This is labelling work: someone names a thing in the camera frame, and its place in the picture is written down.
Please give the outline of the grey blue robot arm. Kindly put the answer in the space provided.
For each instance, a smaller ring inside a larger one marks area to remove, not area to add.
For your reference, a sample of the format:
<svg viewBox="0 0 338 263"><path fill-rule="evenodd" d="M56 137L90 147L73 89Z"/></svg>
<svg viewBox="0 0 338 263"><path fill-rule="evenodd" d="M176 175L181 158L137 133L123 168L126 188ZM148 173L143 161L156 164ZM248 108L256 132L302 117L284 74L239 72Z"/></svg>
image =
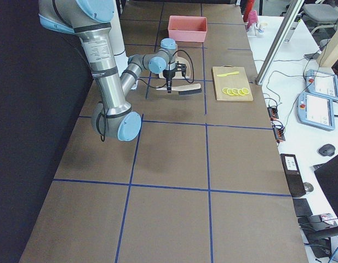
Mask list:
<svg viewBox="0 0 338 263"><path fill-rule="evenodd" d="M126 96L143 70L162 73L167 91L177 71L177 45L171 38L161 41L154 54L133 55L128 66L118 72L112 44L113 18L118 14L113 1L39 1L41 25L49 30L76 35L81 40L92 77L100 90L101 102L91 118L93 129L103 138L131 141L141 129L141 116L132 111Z"/></svg>

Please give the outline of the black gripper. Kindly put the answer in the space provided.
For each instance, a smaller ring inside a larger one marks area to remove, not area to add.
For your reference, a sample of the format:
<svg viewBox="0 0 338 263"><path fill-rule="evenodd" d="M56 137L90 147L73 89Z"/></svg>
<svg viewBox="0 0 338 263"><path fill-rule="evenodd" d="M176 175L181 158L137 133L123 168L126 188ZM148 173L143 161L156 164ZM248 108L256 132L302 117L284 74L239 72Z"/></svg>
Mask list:
<svg viewBox="0 0 338 263"><path fill-rule="evenodd" d="M174 64L169 64L169 68L165 69L162 74L163 77L166 79L166 87L167 93L171 94L172 92L172 79L179 78L184 79L186 78L187 73L187 66L186 64L176 62Z"/></svg>

